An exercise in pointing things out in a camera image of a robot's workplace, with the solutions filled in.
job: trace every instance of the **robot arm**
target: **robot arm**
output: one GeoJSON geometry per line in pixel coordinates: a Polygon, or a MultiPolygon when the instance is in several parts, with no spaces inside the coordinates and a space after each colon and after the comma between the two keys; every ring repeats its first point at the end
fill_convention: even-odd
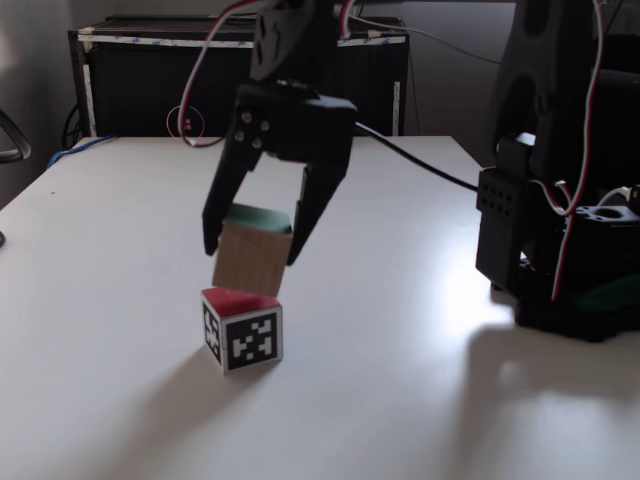
{"type": "Polygon", "coordinates": [[[306,165],[288,265],[296,261],[345,177],[356,108],[313,88],[337,48],[332,12],[327,0],[300,0],[271,2],[258,16],[252,82],[238,89],[203,213],[207,254],[217,250],[222,222],[263,152],[306,165]]]}

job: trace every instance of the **white wall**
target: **white wall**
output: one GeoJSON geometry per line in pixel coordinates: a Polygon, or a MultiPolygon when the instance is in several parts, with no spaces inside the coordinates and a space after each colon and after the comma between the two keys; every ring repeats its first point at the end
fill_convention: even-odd
{"type": "MultiPolygon", "coordinates": [[[[75,104],[67,30],[111,12],[112,0],[0,0],[0,108],[33,146],[30,159],[0,165],[0,208],[60,150],[64,120],[75,104]]],[[[10,146],[0,138],[0,148],[10,146]]]]}

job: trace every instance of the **wooden block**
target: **wooden block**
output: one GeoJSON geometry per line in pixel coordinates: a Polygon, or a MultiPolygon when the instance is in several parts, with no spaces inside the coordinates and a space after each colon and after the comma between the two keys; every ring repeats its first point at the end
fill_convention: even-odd
{"type": "Polygon", "coordinates": [[[233,205],[222,229],[213,285],[277,297],[292,240],[286,214],[233,205]]]}

